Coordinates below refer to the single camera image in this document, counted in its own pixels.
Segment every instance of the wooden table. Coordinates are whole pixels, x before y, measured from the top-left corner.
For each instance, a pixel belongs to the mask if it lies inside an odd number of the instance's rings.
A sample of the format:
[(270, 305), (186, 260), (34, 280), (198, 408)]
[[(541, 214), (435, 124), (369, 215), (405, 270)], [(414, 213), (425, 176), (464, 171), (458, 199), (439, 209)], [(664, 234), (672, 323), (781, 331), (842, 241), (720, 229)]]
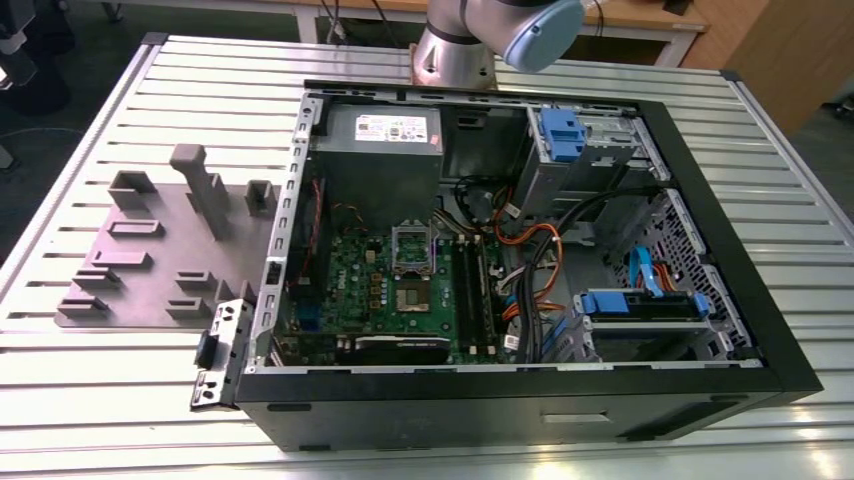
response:
[[(111, 19), (118, 21), (121, 16), (117, 6), (101, 3)], [(290, 14), (297, 17), (303, 43), (319, 43), (317, 19), (327, 17), (321, 0), (125, 0), (123, 3)], [(326, 0), (326, 3), (333, 8), (335, 0)], [(429, 3), (430, 0), (379, 0), (386, 16), (393, 22), (425, 23)], [(602, 3), (605, 13), (602, 35), (612, 38), (665, 42), (666, 46), (656, 60), (656, 65), (678, 67), (697, 35), (709, 29), (709, 22), (697, 9), (690, 7), (686, 15), (680, 16), (662, 10), (662, 2), (602, 0)], [(341, 0), (339, 15), (342, 18), (381, 18), (371, 0)], [(597, 35), (598, 16), (598, 10), (593, 9), (585, 19), (582, 35)]]

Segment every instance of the table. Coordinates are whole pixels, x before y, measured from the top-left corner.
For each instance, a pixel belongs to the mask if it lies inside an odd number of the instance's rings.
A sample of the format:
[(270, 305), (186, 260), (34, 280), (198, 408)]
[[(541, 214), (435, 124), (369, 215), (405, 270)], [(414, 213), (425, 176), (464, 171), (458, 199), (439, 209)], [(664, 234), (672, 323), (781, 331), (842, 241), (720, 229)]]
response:
[[(119, 4), (101, 3), (111, 20), (119, 21)], [(317, 19), (327, 17), (321, 0), (123, 0), (122, 3), (294, 15), (303, 43), (319, 42)], [(426, 23), (429, 0), (379, 0), (379, 3), (390, 21)], [(327, 0), (327, 5), (333, 7), (334, 0)], [(342, 18), (381, 18), (370, 0), (341, 0), (341, 5)], [(602, 32), (605, 37), (666, 43), (656, 61), (657, 66), (678, 67), (697, 35), (709, 29), (709, 22), (693, 6), (685, 16), (664, 11), (661, 3), (638, 0), (612, 0), (602, 8), (606, 19)], [(598, 11), (594, 10), (585, 18), (582, 35), (597, 35), (597, 20)]]
[(125, 478), (854, 476), (853, 228), (750, 92), (718, 72), (500, 64), (504, 90), (666, 103), (825, 392), (674, 442), (285, 454), (241, 412), (191, 414), (197, 332), (63, 332), (54, 309), (118, 170), (182, 182), (173, 144), (227, 184), (278, 181), (306, 78), (405, 83), (409, 54), (213, 38), (143, 45), (0, 270), (0, 472)]

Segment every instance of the floor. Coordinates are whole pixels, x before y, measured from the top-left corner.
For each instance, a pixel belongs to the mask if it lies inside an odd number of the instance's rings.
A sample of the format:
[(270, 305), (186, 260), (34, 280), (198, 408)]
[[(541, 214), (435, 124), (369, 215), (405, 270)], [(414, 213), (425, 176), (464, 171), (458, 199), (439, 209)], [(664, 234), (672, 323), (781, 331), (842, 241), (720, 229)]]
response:
[[(67, 15), (77, 48), (57, 57), (73, 97), (58, 113), (29, 117), (0, 103), (0, 145), (16, 164), (0, 170), (0, 263), (6, 259), (42, 199), (74, 152), (83, 131), (150, 31), (182, 35), (298, 41), (297, 22), (285, 15), (126, 6), (125, 20), (109, 23), (97, 3), (71, 2)], [(326, 37), (323, 25), (321, 38)], [(354, 41), (391, 46), (382, 25), (351, 21)], [(418, 40), (421, 27), (397, 24), (402, 43)], [(10, 136), (22, 129), (34, 130)], [(817, 112), (793, 142), (849, 216), (854, 217), (854, 123)]]

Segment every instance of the gray fixture plate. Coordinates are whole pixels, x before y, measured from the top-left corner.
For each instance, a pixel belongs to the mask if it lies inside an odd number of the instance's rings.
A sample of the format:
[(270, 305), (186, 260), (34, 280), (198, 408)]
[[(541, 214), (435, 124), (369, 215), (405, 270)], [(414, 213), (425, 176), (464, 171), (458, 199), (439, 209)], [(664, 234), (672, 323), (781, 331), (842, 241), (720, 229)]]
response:
[[(123, 211), (118, 206), (111, 209), (59, 306), (55, 320), (61, 327), (206, 328), (218, 302), (238, 297), (251, 300), (253, 292), (258, 292), (275, 197), (267, 199), (273, 203), (270, 211), (251, 216), (247, 187), (225, 186), (226, 216), (233, 228), (229, 239), (215, 241), (191, 204), (190, 188), (186, 185), (155, 185), (155, 188), (157, 192), (141, 193), (138, 197), (147, 210)], [(126, 234), (111, 234), (110, 230), (117, 228)], [(105, 275), (106, 266), (99, 260), (121, 262), (118, 257), (126, 257), (127, 265), (114, 263), (107, 267), (111, 274)]]

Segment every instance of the green circuit board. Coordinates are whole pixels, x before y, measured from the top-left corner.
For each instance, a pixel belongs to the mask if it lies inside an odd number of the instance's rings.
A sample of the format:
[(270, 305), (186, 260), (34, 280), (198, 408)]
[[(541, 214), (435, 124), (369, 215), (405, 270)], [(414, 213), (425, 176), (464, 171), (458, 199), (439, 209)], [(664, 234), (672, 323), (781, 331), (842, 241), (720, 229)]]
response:
[[(366, 258), (370, 249), (375, 251), (373, 262)], [(431, 333), (453, 339), (456, 322), (450, 255), (439, 253), (437, 273), (430, 280), (422, 277), (395, 278), (390, 264), (389, 237), (350, 235), (334, 240), (331, 291), (323, 304), (322, 330)], [(406, 305), (403, 308), (425, 309), (423, 305), (427, 305), (426, 311), (399, 311), (399, 302)]]
[[(419, 259), (415, 246), (403, 246), (409, 258)], [(433, 336), (452, 342), (452, 364), (502, 363), (498, 345), (472, 354), (458, 342), (454, 255), (452, 240), (435, 241), (435, 269), (430, 276), (395, 275), (391, 270), (391, 237), (350, 233), (333, 240), (327, 295), (321, 304), (295, 306), (297, 318), (317, 316), (311, 329), (283, 334), (286, 349), (299, 350), (303, 363), (329, 365), (333, 335), (366, 334)], [(498, 259), (498, 249), (486, 250)], [(313, 356), (311, 352), (326, 352)]]

